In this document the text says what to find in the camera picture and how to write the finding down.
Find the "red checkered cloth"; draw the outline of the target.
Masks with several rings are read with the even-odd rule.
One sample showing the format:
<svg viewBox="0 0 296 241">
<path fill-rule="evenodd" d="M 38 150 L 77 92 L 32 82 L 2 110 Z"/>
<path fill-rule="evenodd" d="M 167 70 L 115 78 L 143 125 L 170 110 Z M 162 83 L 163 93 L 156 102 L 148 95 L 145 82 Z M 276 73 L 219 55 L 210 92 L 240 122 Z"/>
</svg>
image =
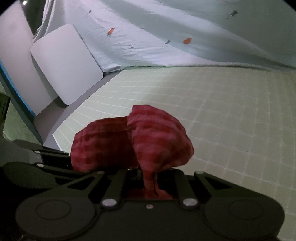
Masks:
<svg viewBox="0 0 296 241">
<path fill-rule="evenodd" d="M 77 132 L 70 158 L 75 172 L 98 167 L 140 168 L 147 199 L 171 200 L 157 174 L 187 164 L 194 147 L 183 125 L 150 105 L 134 105 L 128 116 L 104 118 Z"/>
</svg>

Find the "green grid cutting mat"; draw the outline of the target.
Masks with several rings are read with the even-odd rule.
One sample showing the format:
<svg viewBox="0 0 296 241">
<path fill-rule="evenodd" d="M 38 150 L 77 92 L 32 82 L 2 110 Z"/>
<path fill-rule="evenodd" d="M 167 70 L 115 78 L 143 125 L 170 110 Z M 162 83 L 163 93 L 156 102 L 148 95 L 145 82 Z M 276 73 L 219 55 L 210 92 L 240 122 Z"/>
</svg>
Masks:
<svg viewBox="0 0 296 241">
<path fill-rule="evenodd" d="M 74 135 L 94 120 L 149 104 L 177 118 L 195 154 L 182 166 L 277 200 L 285 210 L 281 240 L 295 240 L 295 71 L 232 67 L 129 68 L 80 104 L 53 132 L 70 152 Z"/>
</svg>

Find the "light blue bed sheet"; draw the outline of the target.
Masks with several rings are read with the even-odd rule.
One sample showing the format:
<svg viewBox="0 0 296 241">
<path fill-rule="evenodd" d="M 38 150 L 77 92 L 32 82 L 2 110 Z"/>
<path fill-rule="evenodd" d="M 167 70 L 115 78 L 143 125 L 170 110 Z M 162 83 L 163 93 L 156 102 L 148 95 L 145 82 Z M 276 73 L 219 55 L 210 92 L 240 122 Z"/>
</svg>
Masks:
<svg viewBox="0 0 296 241">
<path fill-rule="evenodd" d="M 295 68 L 284 1 L 46 1 L 34 39 L 71 24 L 104 72 L 130 66 Z"/>
</svg>

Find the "white panel with blue edge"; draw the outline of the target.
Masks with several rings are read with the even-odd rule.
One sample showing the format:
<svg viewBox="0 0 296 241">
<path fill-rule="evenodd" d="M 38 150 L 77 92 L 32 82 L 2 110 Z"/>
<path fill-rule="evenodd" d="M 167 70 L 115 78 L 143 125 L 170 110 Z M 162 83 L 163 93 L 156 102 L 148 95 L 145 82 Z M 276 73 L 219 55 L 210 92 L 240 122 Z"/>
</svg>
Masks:
<svg viewBox="0 0 296 241">
<path fill-rule="evenodd" d="M 14 1 L 1 14 L 1 77 L 16 111 L 42 143 L 34 120 L 56 98 L 57 94 L 33 59 L 30 48 L 33 32 L 25 16 L 29 7 L 44 5 L 44 1 Z"/>
</svg>

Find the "white rounded board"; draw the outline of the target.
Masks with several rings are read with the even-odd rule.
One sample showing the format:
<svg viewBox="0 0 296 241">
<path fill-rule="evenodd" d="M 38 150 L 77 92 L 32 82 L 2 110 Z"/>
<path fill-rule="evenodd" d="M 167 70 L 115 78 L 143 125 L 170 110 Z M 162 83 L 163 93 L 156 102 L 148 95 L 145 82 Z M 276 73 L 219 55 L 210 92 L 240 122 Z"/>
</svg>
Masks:
<svg viewBox="0 0 296 241">
<path fill-rule="evenodd" d="M 46 34 L 30 52 L 44 76 L 66 105 L 71 105 L 103 72 L 73 25 L 66 24 Z"/>
</svg>

